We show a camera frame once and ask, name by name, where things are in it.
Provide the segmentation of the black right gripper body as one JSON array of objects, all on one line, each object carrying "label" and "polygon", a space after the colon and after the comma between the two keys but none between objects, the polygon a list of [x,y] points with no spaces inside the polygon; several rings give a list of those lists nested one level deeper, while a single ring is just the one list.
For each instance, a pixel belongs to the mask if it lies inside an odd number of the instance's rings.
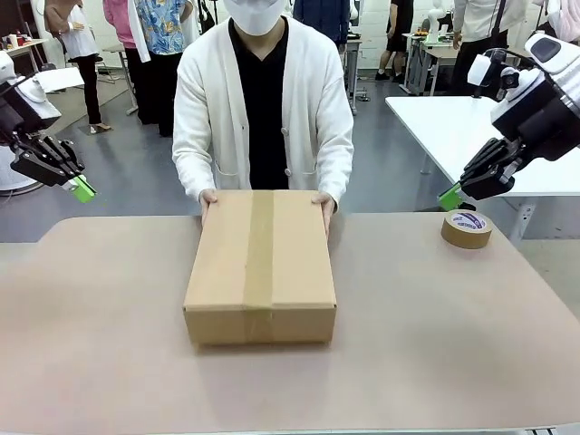
[{"label": "black right gripper body", "polygon": [[502,135],[504,161],[556,161],[579,145],[579,109],[543,76],[491,112]]}]

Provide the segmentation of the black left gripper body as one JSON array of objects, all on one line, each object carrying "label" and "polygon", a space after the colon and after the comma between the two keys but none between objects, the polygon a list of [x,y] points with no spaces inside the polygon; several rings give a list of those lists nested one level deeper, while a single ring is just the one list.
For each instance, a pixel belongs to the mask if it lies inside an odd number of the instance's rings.
[{"label": "black left gripper body", "polygon": [[46,161],[34,138],[44,127],[45,104],[45,97],[1,98],[1,147],[12,152],[9,164],[18,151],[32,152]]}]

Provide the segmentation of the person's right hand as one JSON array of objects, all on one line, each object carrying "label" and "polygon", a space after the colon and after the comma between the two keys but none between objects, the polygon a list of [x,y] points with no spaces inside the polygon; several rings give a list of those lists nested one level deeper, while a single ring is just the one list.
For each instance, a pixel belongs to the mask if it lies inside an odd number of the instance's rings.
[{"label": "person's right hand", "polygon": [[217,191],[212,188],[202,190],[199,193],[198,202],[201,206],[201,223],[205,225],[210,206],[218,202]]}]

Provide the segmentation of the person's left hand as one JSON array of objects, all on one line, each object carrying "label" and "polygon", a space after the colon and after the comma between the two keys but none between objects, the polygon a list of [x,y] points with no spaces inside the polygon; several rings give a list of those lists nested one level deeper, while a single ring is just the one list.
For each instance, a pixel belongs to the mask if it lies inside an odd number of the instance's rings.
[{"label": "person's left hand", "polygon": [[328,193],[318,192],[312,197],[312,203],[320,207],[324,223],[325,236],[329,237],[330,222],[336,210],[336,202]]}]

